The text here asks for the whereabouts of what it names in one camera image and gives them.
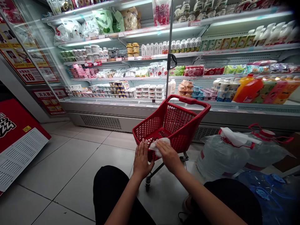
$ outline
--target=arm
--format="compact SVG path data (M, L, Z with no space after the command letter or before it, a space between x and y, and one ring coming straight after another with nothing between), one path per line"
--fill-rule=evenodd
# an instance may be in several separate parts
M168 170L173 173L197 202L211 224L246 224L221 200L200 184L182 165L177 152L167 143L157 141L157 148Z
M144 139L135 150L133 174L119 201L110 213L105 225L127 224L138 188L142 180L151 172L154 161L148 164L148 146Z

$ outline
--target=white floor tile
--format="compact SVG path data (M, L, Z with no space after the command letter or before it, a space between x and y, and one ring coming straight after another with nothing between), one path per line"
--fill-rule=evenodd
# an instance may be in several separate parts
M42 150L38 153L38 155L32 160L32 162L28 165L28 169L32 168L34 165L38 164L40 161L42 161L48 155L53 153L56 149L61 147L64 143L66 143L70 139L71 139L70 137L51 134L51 139L42 148Z
M97 171L102 166L112 165L129 176L134 156L133 150L101 145L54 201L95 220L93 181Z
M74 138L85 140L85 141L97 142L101 144L110 135L110 133L111 131L85 128Z
M0 197L0 224L32 224L51 201L19 185Z
M155 170L162 162L155 162ZM145 179L142 181L138 199L156 224L180 224L178 213L182 212L182 202L188 192L177 178L163 166L152 178L149 192L146 192Z
M72 122L68 122L67 124L55 129L51 133L73 138L83 130L84 127L77 127Z
M196 167L196 162L186 161L185 164L187 166L187 171L189 171L197 181L204 184L205 183L204 177L201 175L201 173L199 173Z
M33 225L95 225L96 223L55 202L45 209Z
M199 156L201 150L203 149L204 144L202 143L191 143L190 147L187 150L187 155L189 161L196 162L197 157Z
M54 199L99 146L98 143L71 139L25 173L19 183Z
M48 132L51 133L55 129L65 125L69 121L63 121L63 122L53 122L53 123L43 123L41 126Z
M137 143L132 133L112 132L103 144L135 150Z

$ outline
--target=black pants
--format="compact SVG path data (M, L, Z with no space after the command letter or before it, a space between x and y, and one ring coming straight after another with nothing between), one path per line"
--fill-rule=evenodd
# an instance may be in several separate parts
M101 167L97 172L93 187L96 225L106 222L128 181L127 175L113 166ZM232 179L219 179L207 182L204 186L247 224L260 225L263 223L259 202L242 183ZM194 200L192 200L192 206L194 212L185 220L184 224L210 224ZM128 224L155 224L137 197L133 203Z

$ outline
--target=person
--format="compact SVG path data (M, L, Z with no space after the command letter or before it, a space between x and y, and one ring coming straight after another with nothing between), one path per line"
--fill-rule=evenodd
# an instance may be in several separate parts
M262 224L259 202L245 185L226 178L202 185L184 168L170 144L158 140L156 146L168 170L190 194L184 205L192 212L184 224ZM100 168L93 186L97 225L155 224L136 197L153 166L154 161L148 164L148 146L143 139L135 151L130 179L116 167Z

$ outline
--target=cart basket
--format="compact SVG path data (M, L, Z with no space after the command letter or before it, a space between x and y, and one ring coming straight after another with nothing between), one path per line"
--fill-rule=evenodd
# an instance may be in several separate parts
M196 114L170 103L171 98L178 98L179 101L191 105L201 105L204 109ZM139 145L144 138L148 142L148 147L150 147L150 144L157 139L169 138L171 146L177 153L187 151L199 123L209 112L210 107L210 104L196 99L171 94L152 115L132 129L135 141ZM148 150L148 161L151 162L152 159L156 161L159 157L155 155L154 151Z

